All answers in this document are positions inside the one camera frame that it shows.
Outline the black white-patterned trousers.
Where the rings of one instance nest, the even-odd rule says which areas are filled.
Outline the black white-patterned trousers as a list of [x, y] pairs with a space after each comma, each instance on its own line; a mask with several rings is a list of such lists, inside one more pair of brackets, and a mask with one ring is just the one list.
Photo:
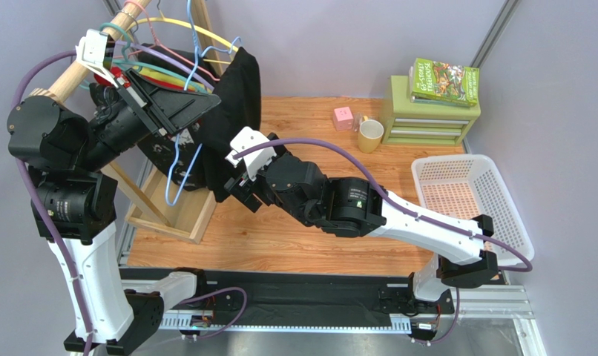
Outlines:
[[234, 54], [231, 64], [214, 86], [213, 94], [221, 103], [180, 134], [179, 159], [171, 181], [179, 185], [186, 177], [184, 189], [207, 188], [217, 202], [229, 197], [224, 185], [237, 173], [225, 160], [230, 141], [249, 126], [258, 131], [261, 125], [260, 66], [244, 47]]

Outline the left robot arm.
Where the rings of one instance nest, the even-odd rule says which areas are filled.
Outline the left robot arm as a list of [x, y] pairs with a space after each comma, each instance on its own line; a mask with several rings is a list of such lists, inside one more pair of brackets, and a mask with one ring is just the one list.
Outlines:
[[34, 96], [10, 113], [8, 150], [28, 167], [39, 234], [68, 280], [76, 328], [72, 352], [106, 347], [130, 355], [159, 328], [164, 313], [206, 287], [205, 272], [177, 268], [149, 286], [125, 289], [115, 255], [117, 182], [103, 168], [149, 136], [173, 136], [220, 103], [214, 94], [176, 90], [123, 71], [93, 83], [92, 120], [54, 99]]

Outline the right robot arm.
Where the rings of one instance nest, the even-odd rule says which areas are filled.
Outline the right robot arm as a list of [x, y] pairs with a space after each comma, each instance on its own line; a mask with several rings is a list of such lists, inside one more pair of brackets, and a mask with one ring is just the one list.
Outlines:
[[[239, 173], [226, 183], [226, 190], [253, 212], [261, 205], [275, 205], [302, 225], [336, 237], [389, 238], [432, 251], [426, 266], [409, 275], [410, 294], [417, 300], [440, 300], [449, 287], [478, 288], [499, 271], [497, 256], [470, 237], [490, 230], [489, 217], [460, 220], [417, 205], [409, 216], [395, 207], [406, 201], [393, 192], [357, 177], [329, 178], [315, 163], [291, 153], [274, 154], [267, 162], [232, 155], [226, 160]], [[467, 234], [434, 225], [432, 218], [465, 228]]]

